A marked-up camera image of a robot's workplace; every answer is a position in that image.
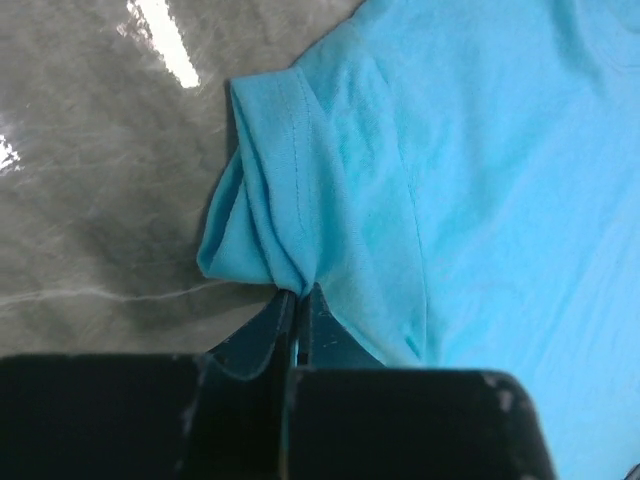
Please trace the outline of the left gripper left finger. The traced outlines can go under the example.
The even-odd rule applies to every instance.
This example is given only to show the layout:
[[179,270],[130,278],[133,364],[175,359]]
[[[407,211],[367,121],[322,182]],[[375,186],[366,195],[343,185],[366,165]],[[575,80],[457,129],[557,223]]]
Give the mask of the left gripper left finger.
[[274,479],[295,297],[201,353],[1,362],[5,479]]

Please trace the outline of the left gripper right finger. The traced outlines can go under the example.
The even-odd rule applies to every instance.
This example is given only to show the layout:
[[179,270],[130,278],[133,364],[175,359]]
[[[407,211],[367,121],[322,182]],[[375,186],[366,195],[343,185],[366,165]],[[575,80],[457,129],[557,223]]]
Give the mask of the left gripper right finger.
[[282,427],[286,479],[552,479],[526,390],[491,370],[395,369],[319,288],[303,300]]

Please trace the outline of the light blue t-shirt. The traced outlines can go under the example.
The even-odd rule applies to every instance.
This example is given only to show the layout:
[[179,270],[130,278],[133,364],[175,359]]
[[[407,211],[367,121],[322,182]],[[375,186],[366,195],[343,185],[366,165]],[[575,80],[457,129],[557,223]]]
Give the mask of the light blue t-shirt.
[[230,84],[197,263],[386,365],[503,370],[563,479],[639,461],[639,5],[368,1]]

